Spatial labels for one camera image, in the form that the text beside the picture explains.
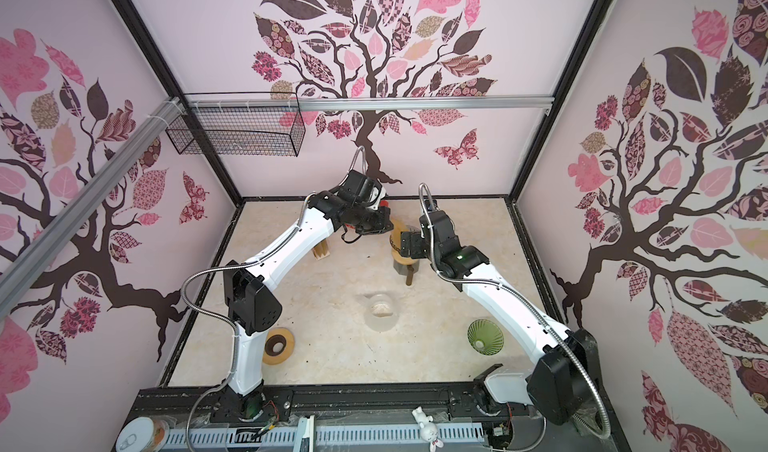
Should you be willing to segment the coffee filter paper box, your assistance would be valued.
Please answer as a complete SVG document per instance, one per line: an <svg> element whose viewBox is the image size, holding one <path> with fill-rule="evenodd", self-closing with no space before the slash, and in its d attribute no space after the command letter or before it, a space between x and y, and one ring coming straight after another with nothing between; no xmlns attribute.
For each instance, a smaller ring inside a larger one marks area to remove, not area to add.
<svg viewBox="0 0 768 452"><path fill-rule="evenodd" d="M318 244L312 248L313 256L317 260L321 260L330 255L329 245L326 239L322 239Z"/></svg>

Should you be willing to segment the grey glass pitcher wooden handle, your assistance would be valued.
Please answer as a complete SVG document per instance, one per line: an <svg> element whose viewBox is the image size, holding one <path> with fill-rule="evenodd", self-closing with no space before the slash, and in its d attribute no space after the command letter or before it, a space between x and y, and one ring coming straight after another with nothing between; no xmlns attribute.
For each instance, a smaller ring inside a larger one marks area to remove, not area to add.
<svg viewBox="0 0 768 452"><path fill-rule="evenodd" d="M405 279L405 285L410 287L413 284L415 274L419 270L419 262L413 262L409 264L403 264L395 261L393 263L394 270Z"/></svg>

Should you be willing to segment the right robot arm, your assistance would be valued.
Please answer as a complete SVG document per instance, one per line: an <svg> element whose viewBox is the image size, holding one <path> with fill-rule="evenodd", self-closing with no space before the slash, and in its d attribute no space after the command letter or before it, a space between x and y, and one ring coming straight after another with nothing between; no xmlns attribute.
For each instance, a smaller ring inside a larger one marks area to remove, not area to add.
<svg viewBox="0 0 768 452"><path fill-rule="evenodd" d="M422 215L420 230L403 232L398 249L427 259L438 278L483 306L515 338L533 364L523 393L549 422L563 425L590 405L607 414L596 339L585 329L570 330L513 288L483 252L460 242L444 211Z"/></svg>

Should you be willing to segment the brown paper coffee filter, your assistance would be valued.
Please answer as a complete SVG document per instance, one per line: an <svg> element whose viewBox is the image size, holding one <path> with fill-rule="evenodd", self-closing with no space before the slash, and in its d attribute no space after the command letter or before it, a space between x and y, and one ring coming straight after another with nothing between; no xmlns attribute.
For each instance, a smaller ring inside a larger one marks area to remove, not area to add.
<svg viewBox="0 0 768 452"><path fill-rule="evenodd" d="M393 225L393 229L390 232L390 246L394 251L400 252L402 244L401 235L403 232L409 232L410 229L405 222L396 218L392 218L391 223Z"/></svg>

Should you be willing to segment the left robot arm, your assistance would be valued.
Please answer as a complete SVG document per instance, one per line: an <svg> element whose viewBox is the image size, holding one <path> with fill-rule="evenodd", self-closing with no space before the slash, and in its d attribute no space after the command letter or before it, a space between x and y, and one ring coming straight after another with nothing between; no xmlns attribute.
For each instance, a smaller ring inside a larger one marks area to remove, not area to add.
<svg viewBox="0 0 768 452"><path fill-rule="evenodd" d="M291 227L254 257L224 273L227 316L235 326L227 388L242 403L263 387L267 333L282 313L275 295L281 281L305 255L338 230L353 230L358 237L390 232L393 224L389 207L382 203L385 196L379 181L352 170L339 185L310 194Z"/></svg>

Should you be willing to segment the wooden dripper ring stand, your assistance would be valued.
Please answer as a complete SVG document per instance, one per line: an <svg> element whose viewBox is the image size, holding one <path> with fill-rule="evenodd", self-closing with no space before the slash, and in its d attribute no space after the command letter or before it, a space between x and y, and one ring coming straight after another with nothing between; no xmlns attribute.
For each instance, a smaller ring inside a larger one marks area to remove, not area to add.
<svg viewBox="0 0 768 452"><path fill-rule="evenodd" d="M397 251L392 252L392 257L393 257L393 266L395 268L412 267L414 269L417 269L419 267L418 259L403 257Z"/></svg>

